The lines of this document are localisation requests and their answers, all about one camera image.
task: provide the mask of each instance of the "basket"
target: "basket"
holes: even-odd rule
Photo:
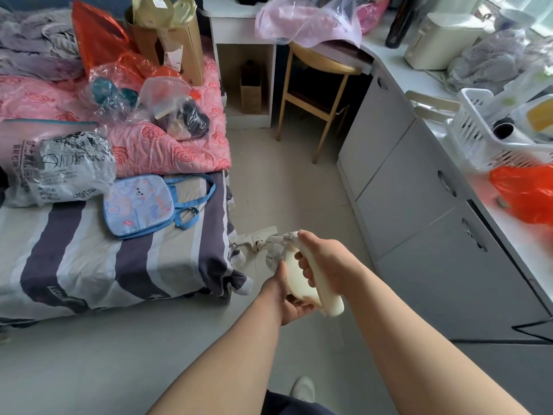
[[[498,139],[478,112],[491,97],[489,90],[464,88],[457,94],[459,111],[446,122],[447,138],[462,154],[469,170],[487,173],[500,166],[530,167],[553,163],[553,145],[535,144],[530,139],[509,142]]]

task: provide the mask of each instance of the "black bottle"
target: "black bottle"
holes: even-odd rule
[[[402,44],[407,30],[415,18],[415,2],[416,0],[403,0],[400,4],[386,37],[385,44],[388,48],[396,49]]]

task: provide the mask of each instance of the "blue bag handle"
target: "blue bag handle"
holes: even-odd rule
[[[179,198],[177,196],[175,184],[177,182],[181,182],[193,176],[198,176],[202,179],[205,179],[208,182],[211,182],[211,188],[209,189],[209,192],[207,193],[207,195],[192,201],[178,202]],[[191,175],[179,176],[178,178],[165,179],[165,183],[169,186],[171,197],[173,198],[173,202],[175,203],[175,225],[180,229],[187,230],[190,227],[192,227],[194,224],[196,224],[200,219],[200,212],[196,207],[204,202],[207,202],[209,198],[211,198],[211,195],[213,195],[216,188],[215,181],[209,175],[206,175],[203,173],[194,173]],[[180,214],[186,210],[191,210],[194,213],[194,216],[187,222],[183,223],[183,220],[181,219]]]

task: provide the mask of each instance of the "cardboard box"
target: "cardboard box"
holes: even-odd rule
[[[204,53],[196,16],[185,26],[150,29],[133,24],[133,9],[125,11],[140,53],[156,65],[168,65],[181,72],[191,86],[204,84]]]
[[[242,113],[261,113],[262,73],[259,64],[240,67],[240,97],[242,98]]]

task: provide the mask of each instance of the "white bowl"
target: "white bowl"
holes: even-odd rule
[[[527,29],[536,23],[535,17],[515,9],[501,9],[493,24],[495,31],[505,29]]]

